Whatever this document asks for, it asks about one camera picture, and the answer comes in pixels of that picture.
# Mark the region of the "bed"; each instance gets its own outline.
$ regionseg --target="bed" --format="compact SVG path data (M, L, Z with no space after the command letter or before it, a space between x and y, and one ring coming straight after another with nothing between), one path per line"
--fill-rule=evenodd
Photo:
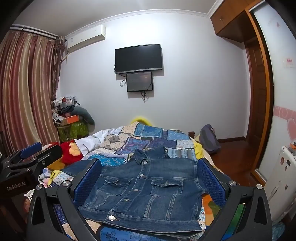
M109 129L97 132L89 137L75 140L83 154L83 160L98 158L102 165L123 165L136 149L154 148L163 145L170 158L185 157L198 160L206 157L214 166L210 155L194 139L179 130L166 130L159 127L146 126L139 122L134 122L128 126L121 126L116 129ZM73 176L67 172L67 168L58 173L50 186L58 186L64 180L72 180ZM71 228L59 205L55 205L57 214L66 234L76 240ZM214 204L210 195L204 195L202 199L202 209L199 216L199 225L202 232L190 240L198 240L206 227L211 224L218 213L220 207ZM102 223L86 220L92 230L96 232L102 228ZM147 236L132 231L118 230L104 226L100 230L101 240L161 240L156 237Z

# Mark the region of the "patchwork quilt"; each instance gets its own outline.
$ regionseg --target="patchwork quilt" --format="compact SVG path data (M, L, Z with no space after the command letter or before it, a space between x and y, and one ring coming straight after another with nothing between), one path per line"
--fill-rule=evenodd
M155 148L160 145L166 147L167 154L171 158L185 157L196 160L193 141L185 133L179 130L166 130L159 127L146 126L138 122L117 128L116 131L108 132L98 148L86 154L83 159L98 158L102 165L117 166L125 164L129 154L133 153L136 149ZM73 177L62 172L53 180L51 186L60 185L64 180L72 179ZM59 205L56 205L56 211L67 235L76 240ZM110 227L98 229L100 226L103 226L103 224L91 220L87 220L87 222L95 233L99 230L101 240L162 241L161 238L127 230L118 230ZM198 222L202 228L202 232L191 238L190 241L198 240L205 231L205 209L203 206Z

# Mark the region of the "jacket button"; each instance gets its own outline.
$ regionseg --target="jacket button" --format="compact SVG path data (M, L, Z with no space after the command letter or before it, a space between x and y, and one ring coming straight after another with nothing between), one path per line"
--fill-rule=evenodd
M110 221L114 221L114 220L115 220L115 217L114 217L113 215L110 215L110 216L109 216L109 220L110 220Z

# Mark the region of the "cable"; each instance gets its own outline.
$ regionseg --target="cable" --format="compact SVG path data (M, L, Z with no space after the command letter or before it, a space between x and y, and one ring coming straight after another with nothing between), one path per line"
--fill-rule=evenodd
M121 87L125 86L125 84L126 84L126 79L123 80L123 81L121 81L120 84L119 84Z
M145 102L145 99L146 99L146 92L149 90L149 88L150 88L152 82L154 81L154 76L153 76L153 73L152 73L152 72L151 72L151 75L152 75L152 81L151 81L150 85L148 86L147 90L145 90L145 91L140 91L140 92L141 92L141 95L142 95L142 97L143 97L144 102Z
M115 72L115 64L114 64L114 73L116 74L116 72ZM126 78L126 75L125 76L121 75L121 74L119 74L119 75Z

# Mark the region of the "curtain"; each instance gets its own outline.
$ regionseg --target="curtain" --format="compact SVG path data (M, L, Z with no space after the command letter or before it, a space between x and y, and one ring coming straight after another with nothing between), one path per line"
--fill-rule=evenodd
M63 53L65 51L65 38L58 36L55 45L52 58L52 78L51 78L51 91L50 99L54 101L57 98L57 87L59 84L59 74L61 71Z
M0 44L0 128L9 153L58 141L50 101L54 44L19 31Z

